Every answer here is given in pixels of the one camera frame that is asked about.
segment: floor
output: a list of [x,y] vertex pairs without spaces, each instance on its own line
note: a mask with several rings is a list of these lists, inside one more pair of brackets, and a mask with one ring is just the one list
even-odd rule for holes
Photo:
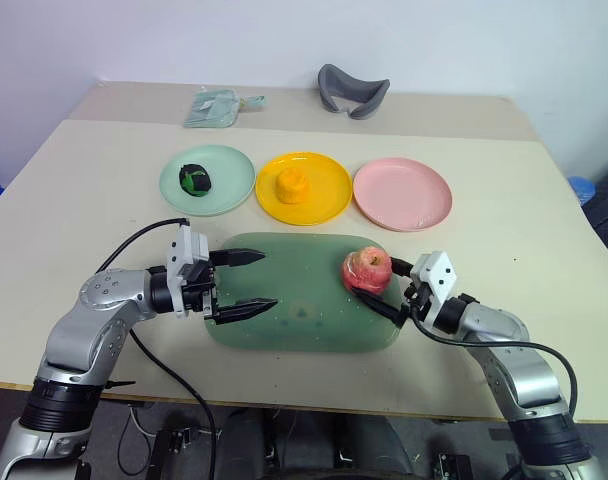
[[[0,390],[0,448],[8,425],[22,411],[26,393]],[[214,407],[218,426],[235,409]],[[141,424],[149,431],[157,431],[171,424],[203,424],[202,412],[193,405],[157,403],[139,410]],[[141,478],[122,474],[116,462],[120,434],[128,418],[128,408],[121,404],[101,402],[95,415],[93,436],[85,454],[93,469],[94,480]],[[293,412],[280,411],[286,424],[291,423]],[[517,458],[514,444],[505,424],[491,422],[440,423],[426,419],[390,417],[390,423],[399,435],[408,454],[414,473],[430,477],[431,464],[438,452],[469,455],[476,480],[497,480]],[[579,426],[585,441],[600,458],[608,479],[608,425],[582,424]],[[206,478],[209,440],[202,435],[189,448],[172,460],[174,479]],[[122,463],[127,470],[136,471],[146,459],[147,447],[143,437],[131,423],[122,446]]]

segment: silver robot arm segment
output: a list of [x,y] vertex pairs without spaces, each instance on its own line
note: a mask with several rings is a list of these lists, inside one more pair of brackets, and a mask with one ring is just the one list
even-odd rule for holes
[[[109,377],[129,330],[158,313],[185,316],[194,310],[222,324],[268,310],[276,300],[256,298],[219,307],[214,281],[216,266],[235,267],[262,258],[261,252],[248,249],[209,252],[206,237],[182,225],[165,267],[93,275],[80,289],[75,306],[51,331],[26,407],[2,447],[0,480],[16,474],[88,478],[90,467],[83,467],[77,457],[86,449],[100,394],[111,386]],[[33,465],[24,460],[47,462]],[[29,473],[17,473],[26,469]]]
[[[364,290],[355,290],[356,295],[400,328],[410,317],[433,340],[462,343],[482,367],[509,422],[526,478],[604,479],[599,462],[579,436],[551,367],[537,350],[507,343],[529,342],[519,318],[466,294],[449,297],[457,277],[445,252],[422,255],[415,265],[394,258],[393,272],[411,278],[404,292],[407,303],[399,310]],[[436,335],[437,331],[451,337]]]

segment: table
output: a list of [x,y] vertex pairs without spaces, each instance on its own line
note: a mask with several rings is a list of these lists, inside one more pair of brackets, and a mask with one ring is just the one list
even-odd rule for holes
[[[218,217],[193,218],[210,247],[246,231],[369,237],[413,262],[448,251],[457,291],[517,314],[534,340],[564,353],[580,386],[579,421],[608,421],[608,251],[528,121],[507,100],[391,94],[370,120],[321,109],[314,92],[265,93],[265,112],[229,129],[179,126],[192,85],[99,85],[63,121],[0,198],[0,387],[29,389],[55,322],[82,283],[124,238],[178,216],[157,189],[168,159],[198,144],[246,153],[256,169],[278,154],[330,155],[354,174],[389,155],[442,174],[454,204],[440,225],[397,233],[351,205],[317,227],[269,217],[254,196]],[[163,263],[175,230],[138,240],[115,266]],[[459,348],[438,345],[407,324],[389,348],[365,354],[236,350],[215,343],[201,317],[163,315],[136,330],[211,402],[385,414],[498,418],[481,370]],[[554,360],[563,390],[563,368]],[[128,342],[114,379],[128,398],[188,401],[188,395]]]

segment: apple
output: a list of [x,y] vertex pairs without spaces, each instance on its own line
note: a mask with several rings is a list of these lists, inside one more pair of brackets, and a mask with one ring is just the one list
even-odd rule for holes
[[342,262],[342,282],[349,292],[361,288],[382,293],[393,274],[391,257],[378,247],[366,247],[349,253]]

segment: green cutting board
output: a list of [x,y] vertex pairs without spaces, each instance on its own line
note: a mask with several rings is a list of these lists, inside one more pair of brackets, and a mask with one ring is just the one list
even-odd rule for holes
[[[231,305],[255,297],[279,303],[249,320],[225,325],[206,322],[224,345],[262,350],[368,352],[385,348],[399,330],[369,310],[342,284],[346,255],[376,242],[351,235],[245,233],[222,248],[253,248],[266,258],[216,271],[218,303]],[[394,280],[383,294],[391,305],[402,301]]]

